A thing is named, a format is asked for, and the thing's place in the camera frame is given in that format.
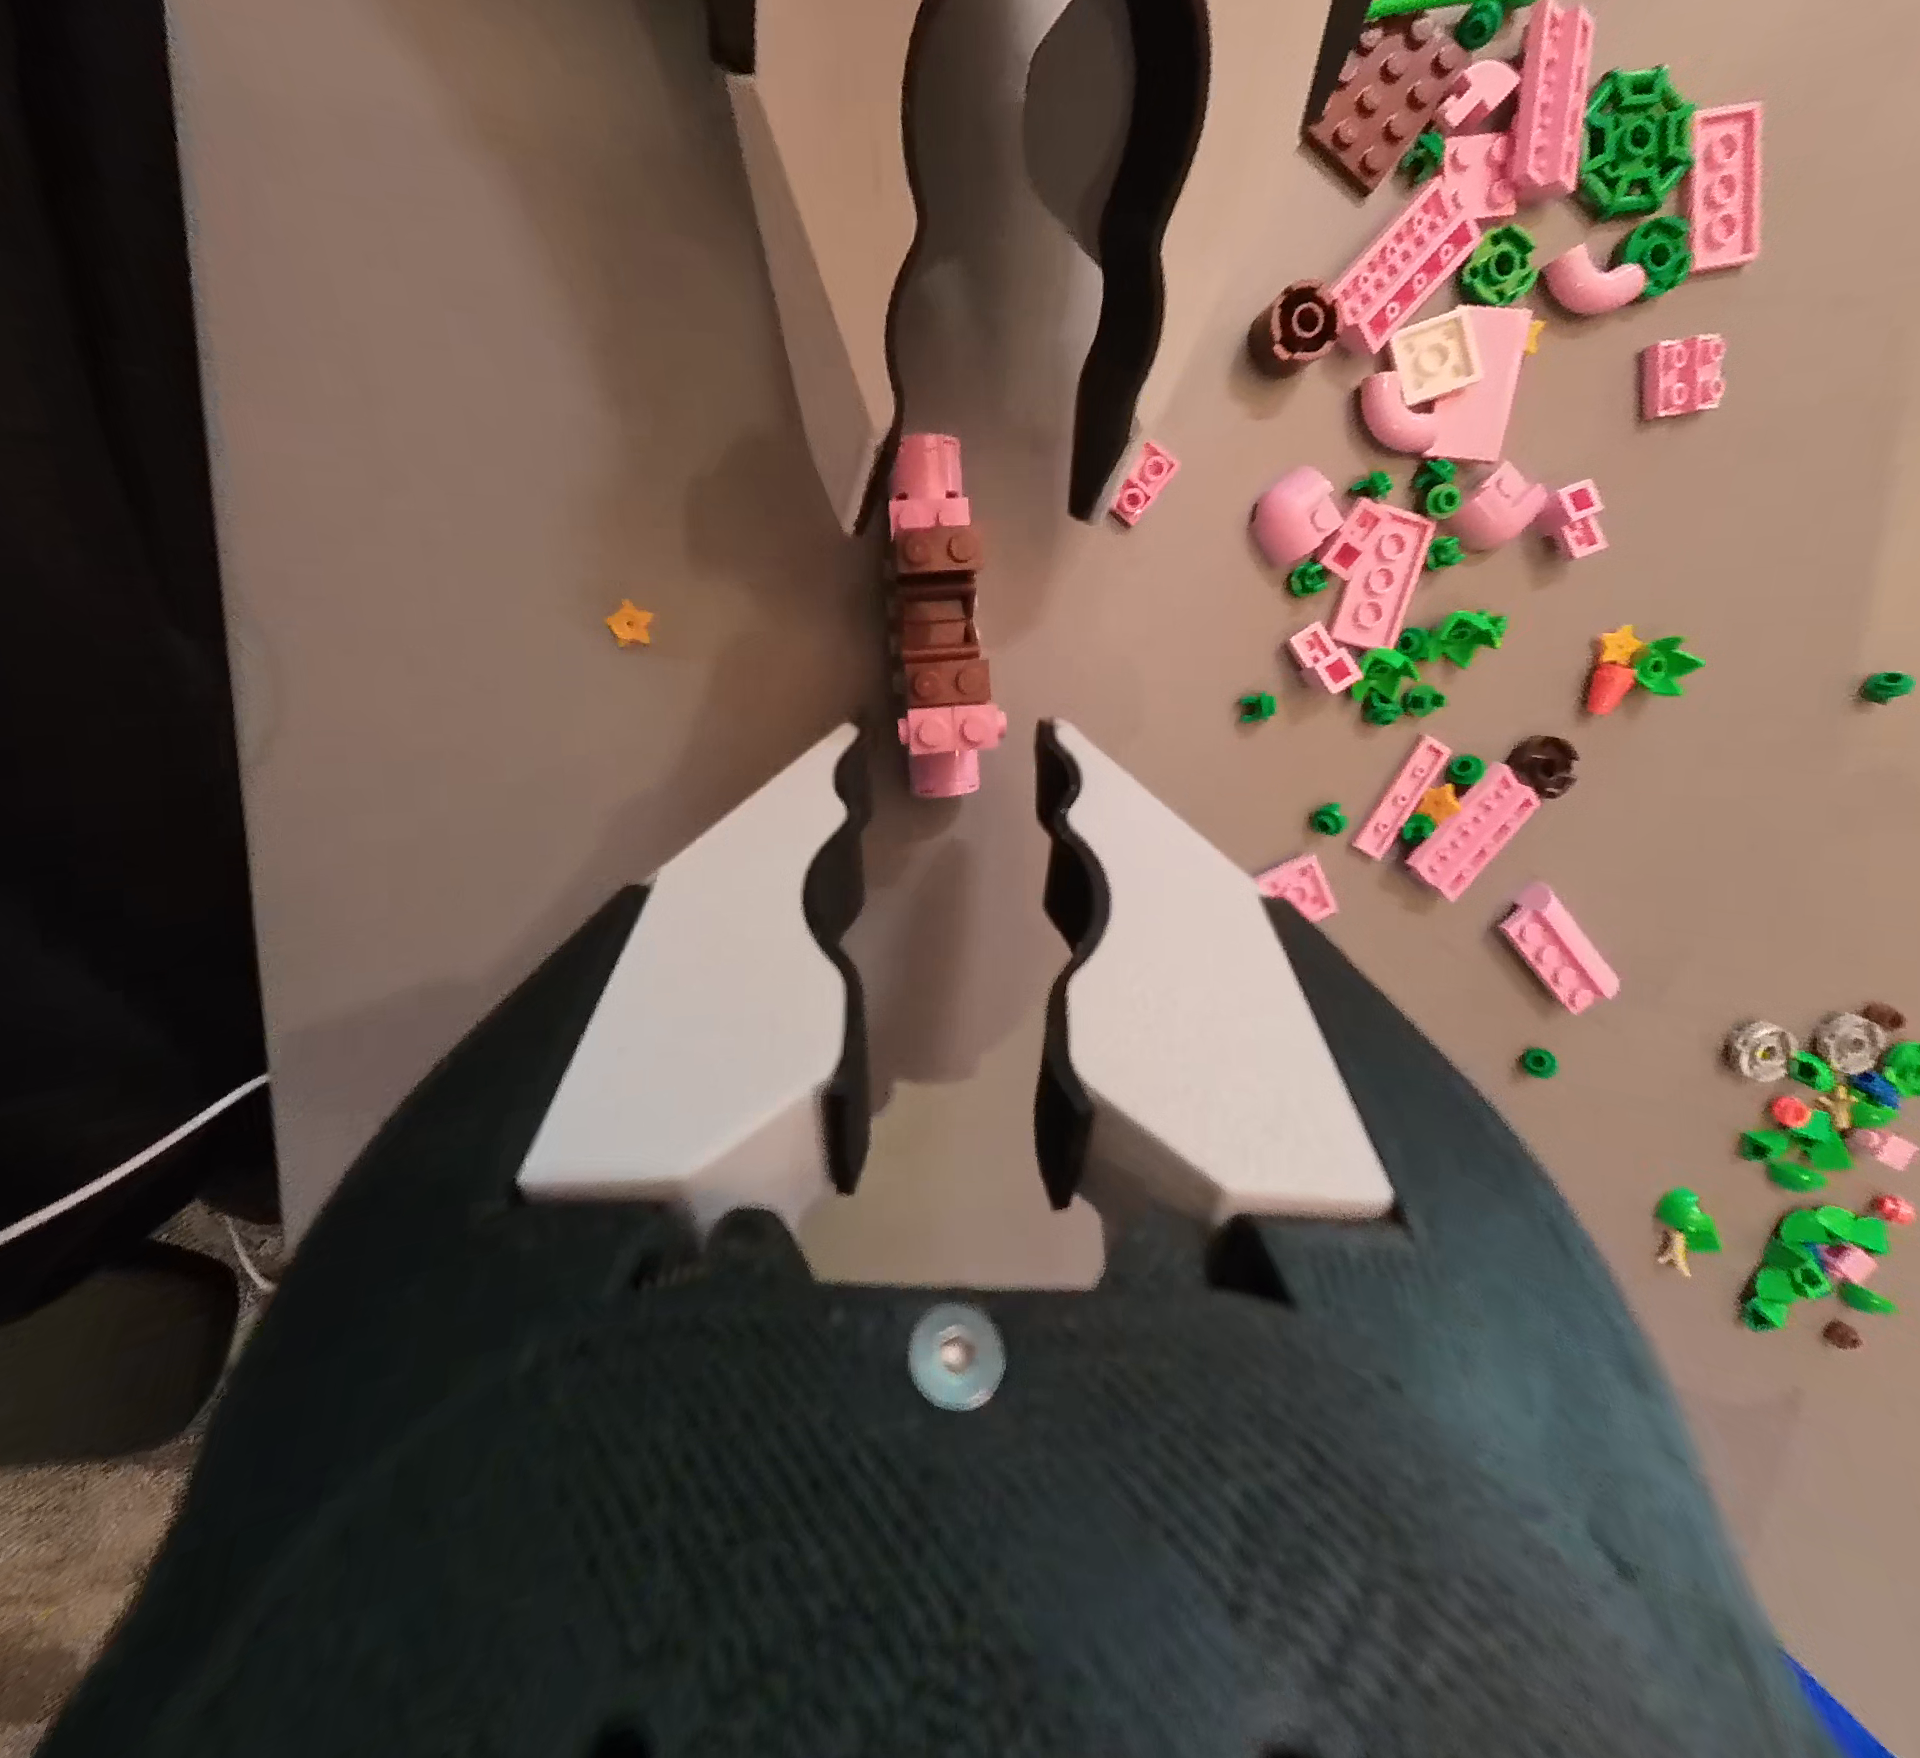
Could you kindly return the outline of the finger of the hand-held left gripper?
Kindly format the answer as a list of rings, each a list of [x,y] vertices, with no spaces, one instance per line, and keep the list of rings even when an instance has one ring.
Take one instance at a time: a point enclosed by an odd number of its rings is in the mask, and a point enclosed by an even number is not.
[[[1030,184],[1094,271],[1068,513],[1094,521],[1255,241],[1331,0],[1068,0],[1030,54]]]
[[[897,304],[922,241],[910,66],[930,0],[754,0],[729,114],[789,387],[840,535],[902,425]]]

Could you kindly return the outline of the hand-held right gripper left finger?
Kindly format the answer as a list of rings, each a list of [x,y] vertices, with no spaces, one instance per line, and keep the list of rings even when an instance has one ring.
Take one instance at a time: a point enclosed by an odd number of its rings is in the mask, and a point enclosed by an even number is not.
[[[857,1188],[872,1077],[847,932],[869,811],[866,737],[840,722],[658,865],[520,1156],[520,1197],[797,1226]]]

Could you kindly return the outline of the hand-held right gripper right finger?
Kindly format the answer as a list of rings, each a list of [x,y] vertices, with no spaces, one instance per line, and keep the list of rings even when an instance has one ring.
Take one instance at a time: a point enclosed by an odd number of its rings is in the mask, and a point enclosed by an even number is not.
[[[1074,722],[1035,727],[1047,990],[1035,1167],[1055,1209],[1381,1219],[1387,1167],[1267,895]]]

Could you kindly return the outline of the pink brown toy brick assembly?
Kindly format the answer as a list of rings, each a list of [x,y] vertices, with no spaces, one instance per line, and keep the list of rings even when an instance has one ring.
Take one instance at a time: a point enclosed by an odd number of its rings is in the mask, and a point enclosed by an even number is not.
[[[910,791],[955,801],[1006,733],[977,627],[984,535],[951,436],[905,436],[887,477],[887,652]]]

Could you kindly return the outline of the brown square toy plate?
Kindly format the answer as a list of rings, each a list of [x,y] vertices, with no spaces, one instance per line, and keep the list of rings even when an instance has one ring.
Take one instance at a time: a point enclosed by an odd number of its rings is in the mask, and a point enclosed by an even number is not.
[[[1467,66],[1471,51],[1429,10],[1372,18],[1327,101],[1302,128],[1302,143],[1343,184],[1365,199],[1434,128]]]

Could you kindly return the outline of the pile of pink green toy bricks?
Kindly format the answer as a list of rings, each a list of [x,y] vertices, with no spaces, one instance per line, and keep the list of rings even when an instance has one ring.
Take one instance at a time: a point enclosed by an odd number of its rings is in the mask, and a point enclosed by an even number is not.
[[[1293,657],[1255,535],[1235,690],[1279,703],[1267,811],[1343,801],[1352,951],[1479,1052],[1592,1094],[1693,1086],[1725,1028],[1888,999],[1916,1040],[1916,0],[1534,0],[1444,99],[1422,190],[1473,238],[1227,457],[1234,507],[1327,470],[1335,519],[1459,546],[1343,640],[1390,720]],[[1405,405],[1387,337],[1473,304],[1484,377]],[[1687,636],[1679,699],[1587,714],[1595,636]]]

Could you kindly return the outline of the brown round toy brick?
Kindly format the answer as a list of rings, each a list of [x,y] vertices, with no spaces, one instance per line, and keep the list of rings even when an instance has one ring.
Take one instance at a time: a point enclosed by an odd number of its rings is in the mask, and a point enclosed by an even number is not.
[[[1340,301],[1327,282],[1293,282],[1247,323],[1243,353],[1259,379],[1284,379],[1340,345]]]

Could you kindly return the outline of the white square toy plate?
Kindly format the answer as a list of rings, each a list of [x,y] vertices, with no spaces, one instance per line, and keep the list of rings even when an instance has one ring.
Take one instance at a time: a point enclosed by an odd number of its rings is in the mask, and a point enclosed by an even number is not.
[[[1484,377],[1473,304],[1390,330],[1387,355],[1405,405],[1429,405],[1473,387]]]

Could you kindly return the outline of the orange toy carrot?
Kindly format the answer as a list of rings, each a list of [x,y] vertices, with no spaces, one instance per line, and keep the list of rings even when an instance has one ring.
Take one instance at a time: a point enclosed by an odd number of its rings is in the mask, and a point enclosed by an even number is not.
[[[1595,636],[1584,710],[1617,714],[1633,695],[1679,699],[1701,665],[1687,636],[1645,640],[1633,625],[1606,627]]]

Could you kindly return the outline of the cluster of tiny colourful toy pieces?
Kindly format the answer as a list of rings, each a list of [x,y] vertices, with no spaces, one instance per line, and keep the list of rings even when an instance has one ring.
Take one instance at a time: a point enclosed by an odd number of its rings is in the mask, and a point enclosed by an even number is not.
[[[1737,1160],[1784,1197],[1742,1290],[1737,1323],[1771,1336],[1797,1309],[1832,1309],[1821,1342],[1857,1352],[1861,1319],[1896,1317],[1875,1269],[1896,1232],[1916,1229],[1916,1200],[1868,1188],[1836,1197],[1849,1175],[1916,1167],[1916,1040],[1891,1002],[1836,1009],[1792,1032],[1742,1018],[1717,1045],[1721,1064],[1760,1090],[1760,1122],[1733,1142]]]

